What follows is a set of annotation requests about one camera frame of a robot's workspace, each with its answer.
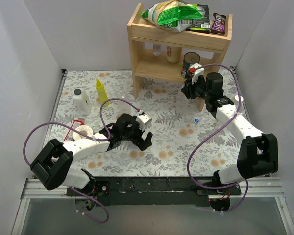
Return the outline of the clear round bottle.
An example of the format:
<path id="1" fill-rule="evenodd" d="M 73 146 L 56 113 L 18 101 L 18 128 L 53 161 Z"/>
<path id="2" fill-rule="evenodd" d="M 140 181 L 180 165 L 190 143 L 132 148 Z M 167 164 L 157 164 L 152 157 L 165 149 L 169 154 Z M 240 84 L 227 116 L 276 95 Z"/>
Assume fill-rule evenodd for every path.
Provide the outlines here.
<path id="1" fill-rule="evenodd" d="M 129 94 L 125 90 L 120 90 L 119 91 L 119 98 L 124 99 L 126 101 L 130 101 Z"/>

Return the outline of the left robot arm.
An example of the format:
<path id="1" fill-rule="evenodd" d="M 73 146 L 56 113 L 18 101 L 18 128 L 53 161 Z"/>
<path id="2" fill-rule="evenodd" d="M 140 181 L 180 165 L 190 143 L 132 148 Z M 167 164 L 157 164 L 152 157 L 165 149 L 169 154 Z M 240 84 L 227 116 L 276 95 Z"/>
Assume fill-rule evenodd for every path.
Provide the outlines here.
<path id="1" fill-rule="evenodd" d="M 137 116 L 122 114 L 115 123 L 108 124 L 90 138 L 60 142 L 50 140 L 30 164 L 30 169 L 47 190 L 59 186 L 77 188 L 82 195 L 94 192 L 94 177 L 84 169 L 74 169 L 72 163 L 95 153 L 103 153 L 117 148 L 122 141 L 131 141 L 141 151 L 152 145 L 152 133 L 142 137 L 151 117 L 147 113 Z"/>

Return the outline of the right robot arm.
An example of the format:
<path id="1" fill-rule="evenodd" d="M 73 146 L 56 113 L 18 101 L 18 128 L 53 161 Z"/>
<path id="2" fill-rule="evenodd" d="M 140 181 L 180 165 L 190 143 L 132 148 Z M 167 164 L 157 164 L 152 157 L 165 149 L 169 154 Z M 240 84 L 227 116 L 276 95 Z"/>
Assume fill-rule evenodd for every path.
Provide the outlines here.
<path id="1" fill-rule="evenodd" d="M 239 114 L 234 102 L 223 94 L 221 74 L 211 72 L 206 77 L 199 75 L 195 80 L 187 79 L 181 91 L 187 99 L 203 99 L 208 112 L 231 132 L 240 145 L 237 162 L 215 171 L 211 183 L 205 188 L 212 188 L 221 195 L 231 184 L 278 171 L 277 137 L 263 133 Z"/>

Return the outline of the cream bottle on shelf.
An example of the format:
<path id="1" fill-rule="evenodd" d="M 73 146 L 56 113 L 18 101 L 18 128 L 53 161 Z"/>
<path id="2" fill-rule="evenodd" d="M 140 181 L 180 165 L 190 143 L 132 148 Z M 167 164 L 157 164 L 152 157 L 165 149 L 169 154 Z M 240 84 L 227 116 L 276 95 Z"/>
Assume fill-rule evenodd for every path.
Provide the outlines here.
<path id="1" fill-rule="evenodd" d="M 167 46 L 166 60 L 170 63 L 177 63 L 180 61 L 182 54 L 181 47 Z"/>

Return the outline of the yellow squeeze bottle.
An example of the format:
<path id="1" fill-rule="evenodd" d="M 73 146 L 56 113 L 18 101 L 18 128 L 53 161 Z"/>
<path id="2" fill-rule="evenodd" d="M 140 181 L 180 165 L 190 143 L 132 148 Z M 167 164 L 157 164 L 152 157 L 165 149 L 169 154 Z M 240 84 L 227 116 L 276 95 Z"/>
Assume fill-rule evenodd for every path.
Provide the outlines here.
<path id="1" fill-rule="evenodd" d="M 96 91 L 98 93 L 100 103 L 103 104 L 105 101 L 108 100 L 108 97 L 107 97 L 107 93 L 106 93 L 104 84 L 101 83 L 99 79 L 96 79 L 95 88 L 96 88 Z"/>

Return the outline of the small clear bottle on shelf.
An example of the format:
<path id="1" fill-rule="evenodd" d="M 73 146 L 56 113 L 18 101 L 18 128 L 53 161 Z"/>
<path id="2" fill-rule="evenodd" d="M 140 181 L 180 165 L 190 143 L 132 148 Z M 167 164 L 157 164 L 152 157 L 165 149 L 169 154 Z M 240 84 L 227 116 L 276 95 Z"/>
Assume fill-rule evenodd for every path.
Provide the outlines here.
<path id="1" fill-rule="evenodd" d="M 153 55 L 154 56 L 161 55 L 161 45 L 160 44 L 153 44 Z"/>

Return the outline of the white bottle black cap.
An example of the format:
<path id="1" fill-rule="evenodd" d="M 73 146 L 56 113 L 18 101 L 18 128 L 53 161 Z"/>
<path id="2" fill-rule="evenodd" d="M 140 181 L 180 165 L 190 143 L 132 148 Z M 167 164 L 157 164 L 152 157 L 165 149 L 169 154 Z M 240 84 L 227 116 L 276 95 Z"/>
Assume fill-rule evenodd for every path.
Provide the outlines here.
<path id="1" fill-rule="evenodd" d="M 73 101 L 82 115 L 88 116 L 90 114 L 92 104 L 84 89 L 76 88 L 74 90 Z"/>

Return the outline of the tin can on shelf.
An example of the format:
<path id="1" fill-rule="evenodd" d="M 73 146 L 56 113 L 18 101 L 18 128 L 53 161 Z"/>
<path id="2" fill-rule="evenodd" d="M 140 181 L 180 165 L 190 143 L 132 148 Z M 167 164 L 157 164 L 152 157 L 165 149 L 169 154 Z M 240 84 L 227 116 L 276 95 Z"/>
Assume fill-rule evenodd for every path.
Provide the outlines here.
<path id="1" fill-rule="evenodd" d="M 188 52 L 184 55 L 181 75 L 184 79 L 188 79 L 188 69 L 191 65 L 200 62 L 200 55 L 195 52 Z"/>

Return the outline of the black can with foil lid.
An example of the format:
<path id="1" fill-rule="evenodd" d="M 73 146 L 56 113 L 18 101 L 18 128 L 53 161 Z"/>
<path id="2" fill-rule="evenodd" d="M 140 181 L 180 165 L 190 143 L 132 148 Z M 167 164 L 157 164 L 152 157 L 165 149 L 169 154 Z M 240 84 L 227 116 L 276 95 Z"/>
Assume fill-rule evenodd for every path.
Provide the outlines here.
<path id="1" fill-rule="evenodd" d="M 76 128 L 76 131 L 84 134 L 84 135 L 87 135 L 89 137 L 92 137 L 94 132 L 92 130 L 92 128 L 88 125 L 81 125 L 79 127 Z M 73 132 L 73 140 L 74 141 L 77 141 L 77 140 L 80 140 L 82 138 L 85 138 L 83 135 L 77 133 L 77 132 Z"/>

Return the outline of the wooden shelf unit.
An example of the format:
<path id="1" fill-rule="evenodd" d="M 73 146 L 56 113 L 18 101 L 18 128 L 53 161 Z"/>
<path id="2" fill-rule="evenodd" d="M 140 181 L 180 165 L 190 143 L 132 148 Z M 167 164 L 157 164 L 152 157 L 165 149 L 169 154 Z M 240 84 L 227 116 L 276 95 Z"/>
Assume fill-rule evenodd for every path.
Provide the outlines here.
<path id="1" fill-rule="evenodd" d="M 138 97 L 145 79 L 184 83 L 182 49 L 213 53 L 212 58 L 200 58 L 202 65 L 208 65 L 205 74 L 218 72 L 232 40 L 233 15 L 228 14 L 225 21 L 225 34 L 205 34 L 193 31 L 173 33 L 154 26 L 142 18 L 144 5 L 139 3 L 127 24 L 128 42 L 131 58 L 134 97 Z M 166 59 L 167 53 L 155 56 L 145 43 L 168 46 L 169 53 L 176 58 Z"/>

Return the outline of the black green box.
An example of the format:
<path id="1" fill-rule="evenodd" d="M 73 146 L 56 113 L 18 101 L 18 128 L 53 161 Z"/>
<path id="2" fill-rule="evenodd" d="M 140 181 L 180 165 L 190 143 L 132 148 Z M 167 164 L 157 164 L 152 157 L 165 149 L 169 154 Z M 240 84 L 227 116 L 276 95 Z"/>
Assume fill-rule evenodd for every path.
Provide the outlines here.
<path id="1" fill-rule="evenodd" d="M 201 19 L 196 19 L 196 21 L 188 27 L 187 31 L 199 32 L 210 34 L 210 14 L 209 14 L 209 6 L 198 4 L 197 5 L 198 11 L 202 14 Z"/>

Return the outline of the red flat box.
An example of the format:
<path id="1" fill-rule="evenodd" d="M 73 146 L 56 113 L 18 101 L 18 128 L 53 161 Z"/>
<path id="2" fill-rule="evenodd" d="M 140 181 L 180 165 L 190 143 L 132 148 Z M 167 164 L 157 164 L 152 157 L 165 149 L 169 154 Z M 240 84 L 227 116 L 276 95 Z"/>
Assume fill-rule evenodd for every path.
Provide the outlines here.
<path id="1" fill-rule="evenodd" d="M 84 125 L 84 124 L 85 123 L 82 120 L 75 119 L 73 121 L 73 123 L 71 124 L 71 129 L 76 129 L 77 127 L 80 127 L 81 125 Z M 64 138 L 64 141 L 74 141 L 73 134 L 75 132 L 71 129 L 68 130 L 68 132 Z"/>

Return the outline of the dark chocolate bar pack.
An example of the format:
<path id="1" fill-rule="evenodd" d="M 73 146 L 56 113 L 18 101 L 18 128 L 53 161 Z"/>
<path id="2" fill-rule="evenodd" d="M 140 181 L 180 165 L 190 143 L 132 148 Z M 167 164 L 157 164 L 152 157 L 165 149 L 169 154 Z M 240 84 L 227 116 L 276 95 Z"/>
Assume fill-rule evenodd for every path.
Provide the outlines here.
<path id="1" fill-rule="evenodd" d="M 214 13 L 214 22 L 211 26 L 210 32 L 212 34 L 217 35 L 224 35 L 225 34 L 225 21 L 226 21 L 226 15 Z"/>

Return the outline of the green chip bag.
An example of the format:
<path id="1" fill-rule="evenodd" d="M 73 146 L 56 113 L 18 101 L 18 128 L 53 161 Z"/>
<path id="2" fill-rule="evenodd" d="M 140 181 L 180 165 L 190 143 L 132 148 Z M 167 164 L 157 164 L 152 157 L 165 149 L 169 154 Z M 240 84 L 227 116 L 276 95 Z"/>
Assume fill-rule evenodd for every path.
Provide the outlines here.
<path id="1" fill-rule="evenodd" d="M 161 29 L 182 32 L 203 18 L 196 4 L 182 0 L 168 0 L 155 4 L 141 16 Z"/>

